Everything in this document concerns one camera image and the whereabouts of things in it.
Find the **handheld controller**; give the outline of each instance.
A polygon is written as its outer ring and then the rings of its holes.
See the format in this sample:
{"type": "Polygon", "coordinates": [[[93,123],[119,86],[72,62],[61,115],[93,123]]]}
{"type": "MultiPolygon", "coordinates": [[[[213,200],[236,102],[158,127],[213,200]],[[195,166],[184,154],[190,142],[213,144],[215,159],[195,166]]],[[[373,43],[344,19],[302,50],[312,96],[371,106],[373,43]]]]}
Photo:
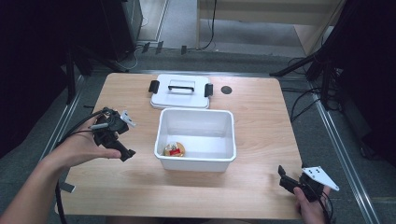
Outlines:
{"type": "Polygon", "coordinates": [[[277,172],[280,175],[279,185],[285,188],[288,192],[294,194],[293,189],[299,187],[305,194],[309,202],[316,201],[323,192],[324,186],[319,182],[311,179],[307,174],[302,173],[299,182],[288,177],[281,165],[278,166],[277,172]]]}
{"type": "Polygon", "coordinates": [[[131,158],[135,152],[127,149],[119,140],[119,134],[123,134],[129,130],[128,123],[131,119],[124,112],[122,117],[118,111],[105,108],[106,113],[99,116],[94,125],[91,126],[93,130],[93,139],[97,146],[102,145],[105,148],[114,148],[121,153],[120,159],[126,161],[131,158]]]}

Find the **finger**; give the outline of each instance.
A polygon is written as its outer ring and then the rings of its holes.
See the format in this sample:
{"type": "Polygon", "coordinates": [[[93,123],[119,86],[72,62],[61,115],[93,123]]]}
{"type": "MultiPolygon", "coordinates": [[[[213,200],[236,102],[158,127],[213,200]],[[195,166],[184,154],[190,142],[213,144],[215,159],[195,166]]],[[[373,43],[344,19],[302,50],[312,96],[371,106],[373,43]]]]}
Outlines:
{"type": "Polygon", "coordinates": [[[297,198],[298,203],[300,204],[300,206],[304,206],[305,204],[308,204],[309,201],[306,199],[303,191],[300,188],[294,188],[294,195],[297,198]]]}
{"type": "Polygon", "coordinates": [[[101,149],[98,154],[99,158],[108,158],[108,159],[119,159],[121,158],[121,153],[113,148],[101,149]]]}
{"type": "Polygon", "coordinates": [[[301,206],[300,203],[298,201],[296,201],[295,205],[294,205],[294,209],[301,214],[301,206]]]}
{"type": "Polygon", "coordinates": [[[324,192],[325,194],[327,194],[327,195],[330,195],[330,191],[331,191],[331,189],[330,189],[328,186],[325,186],[325,187],[323,188],[323,192],[324,192]]]}

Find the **wooden table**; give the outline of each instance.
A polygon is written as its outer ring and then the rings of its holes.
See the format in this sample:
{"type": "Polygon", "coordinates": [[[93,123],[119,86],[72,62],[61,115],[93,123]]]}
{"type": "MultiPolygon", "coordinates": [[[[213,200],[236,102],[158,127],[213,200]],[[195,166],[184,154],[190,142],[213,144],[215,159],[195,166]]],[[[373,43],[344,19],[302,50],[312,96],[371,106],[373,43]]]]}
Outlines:
{"type": "Polygon", "coordinates": [[[164,170],[154,156],[161,110],[150,104],[156,75],[110,74],[95,111],[128,110],[137,126],[120,135],[136,154],[74,167],[62,193],[67,215],[295,219],[294,196],[279,186],[277,167],[301,174],[301,159],[279,83],[274,78],[209,77],[210,109],[234,115],[237,156],[224,173],[164,170]],[[231,94],[223,94],[230,86],[231,94]]]}
{"type": "MultiPolygon", "coordinates": [[[[328,27],[336,24],[345,1],[218,0],[216,19],[294,24],[305,54],[309,55],[315,50],[328,27]]],[[[200,19],[213,19],[214,2],[214,0],[197,0],[195,44],[197,49],[200,46],[200,19]]]]}

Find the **black equipment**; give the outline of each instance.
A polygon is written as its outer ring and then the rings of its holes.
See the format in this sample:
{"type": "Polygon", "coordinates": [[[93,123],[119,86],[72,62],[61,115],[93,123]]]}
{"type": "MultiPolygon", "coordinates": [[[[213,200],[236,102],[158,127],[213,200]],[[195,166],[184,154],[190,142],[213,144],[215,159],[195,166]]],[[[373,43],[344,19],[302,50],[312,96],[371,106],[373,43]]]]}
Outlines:
{"type": "Polygon", "coordinates": [[[66,1],[71,41],[104,59],[121,61],[134,52],[143,21],[139,0],[66,1]]]}
{"type": "Polygon", "coordinates": [[[280,175],[279,185],[281,187],[285,188],[288,192],[292,194],[294,194],[294,188],[298,187],[302,189],[306,199],[309,202],[314,202],[318,200],[318,197],[320,197],[323,192],[324,186],[317,181],[311,179],[311,177],[309,177],[305,173],[302,173],[299,181],[288,177],[281,165],[278,166],[277,173],[280,175]]]}
{"type": "Polygon", "coordinates": [[[108,110],[108,118],[105,115],[100,116],[96,125],[106,124],[106,127],[97,129],[94,131],[93,139],[96,145],[102,145],[105,148],[114,148],[121,153],[120,159],[126,161],[131,158],[135,152],[131,149],[127,149],[120,141],[119,134],[125,133],[129,130],[128,124],[120,118],[119,112],[115,110],[108,110]]]}
{"type": "Polygon", "coordinates": [[[323,46],[282,71],[282,77],[311,63],[309,81],[322,76],[320,100],[326,109],[329,83],[340,89],[340,108],[357,136],[363,157],[396,167],[396,3],[347,0],[323,46]]]}

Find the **black wire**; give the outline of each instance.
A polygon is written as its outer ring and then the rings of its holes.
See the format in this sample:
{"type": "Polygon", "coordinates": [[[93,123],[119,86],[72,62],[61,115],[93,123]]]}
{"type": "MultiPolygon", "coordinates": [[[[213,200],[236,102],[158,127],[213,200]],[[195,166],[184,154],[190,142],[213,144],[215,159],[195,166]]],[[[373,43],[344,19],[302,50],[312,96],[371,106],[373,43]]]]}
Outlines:
{"type": "MultiPolygon", "coordinates": [[[[281,90],[282,91],[290,91],[290,92],[306,92],[306,91],[310,91],[310,90],[296,89],[296,88],[289,88],[289,87],[282,87],[281,90]]],[[[313,92],[314,93],[320,93],[320,88],[318,88],[318,91],[313,91],[313,92]]]]}
{"type": "Polygon", "coordinates": [[[218,0],[215,0],[215,6],[213,8],[213,17],[212,17],[212,36],[210,37],[210,41],[209,43],[207,43],[206,46],[204,46],[203,48],[199,48],[197,50],[204,50],[207,49],[207,47],[209,47],[209,45],[212,43],[213,41],[213,37],[215,36],[215,18],[216,18],[216,5],[218,4],[218,0]]]}
{"type": "Polygon", "coordinates": [[[307,106],[306,108],[304,108],[298,115],[294,116],[293,118],[290,119],[290,122],[294,122],[298,117],[300,117],[303,113],[305,113],[309,108],[311,108],[317,101],[319,101],[320,99],[315,100],[314,102],[312,102],[312,104],[310,104],[309,106],[307,106]]]}
{"type": "MultiPolygon", "coordinates": [[[[73,127],[64,135],[64,137],[58,142],[58,144],[56,145],[56,147],[59,146],[61,143],[63,143],[68,137],[70,137],[70,136],[73,135],[73,134],[76,134],[76,133],[84,133],[84,132],[91,132],[91,131],[87,131],[87,130],[75,132],[75,130],[76,130],[79,126],[81,126],[83,123],[85,123],[87,120],[89,120],[89,119],[91,119],[91,118],[93,118],[93,117],[95,117],[95,116],[98,116],[98,115],[101,115],[101,114],[105,114],[106,112],[108,112],[108,110],[107,110],[107,108],[104,108],[103,110],[100,110],[100,111],[97,111],[97,112],[95,112],[95,113],[93,113],[93,114],[90,114],[87,118],[81,120],[78,124],[76,124],[75,126],[73,126],[73,127]]],[[[63,206],[63,204],[62,204],[62,196],[61,196],[61,188],[60,188],[60,186],[59,186],[59,180],[58,180],[58,183],[56,184],[56,188],[55,188],[55,197],[56,197],[56,206],[58,207],[58,214],[59,214],[59,218],[61,219],[61,223],[62,223],[62,224],[67,224],[66,218],[65,218],[65,216],[64,216],[64,206],[63,206]]]]}
{"type": "Polygon", "coordinates": [[[332,214],[334,213],[334,211],[332,210],[332,200],[330,200],[330,197],[329,197],[329,195],[327,194],[327,193],[325,193],[324,191],[322,192],[324,195],[326,195],[326,200],[329,202],[329,204],[330,204],[330,210],[332,211],[331,213],[330,213],[330,217],[329,217],[329,219],[330,220],[332,220],[332,214]]]}
{"type": "Polygon", "coordinates": [[[318,202],[319,202],[319,204],[320,204],[320,207],[321,207],[322,210],[323,210],[323,216],[324,216],[324,218],[325,218],[326,224],[330,224],[330,223],[331,223],[331,219],[330,219],[330,217],[329,217],[329,213],[327,212],[326,206],[324,206],[322,200],[320,199],[321,196],[319,197],[319,196],[315,193],[315,191],[312,189],[312,187],[311,187],[308,183],[306,183],[305,180],[302,179],[302,181],[303,181],[304,184],[305,184],[306,186],[308,186],[308,188],[315,194],[315,197],[317,198],[317,200],[318,200],[318,202]]]}
{"type": "Polygon", "coordinates": [[[316,93],[316,90],[320,90],[320,88],[313,88],[313,89],[311,89],[311,90],[305,91],[303,94],[301,94],[299,97],[297,97],[297,99],[294,101],[293,106],[291,107],[291,111],[290,111],[290,122],[295,121],[295,119],[297,119],[300,115],[302,115],[302,114],[307,110],[307,109],[304,110],[304,112],[298,114],[297,117],[294,118],[294,117],[293,117],[294,108],[295,108],[295,106],[297,105],[298,101],[299,101],[303,96],[305,96],[305,95],[308,94],[308,93],[316,93]]]}
{"type": "Polygon", "coordinates": [[[56,183],[55,197],[56,197],[56,205],[58,207],[58,214],[59,214],[59,218],[61,219],[61,223],[67,224],[66,217],[64,216],[64,206],[62,205],[61,188],[59,187],[59,181],[58,183],[56,183]]]}

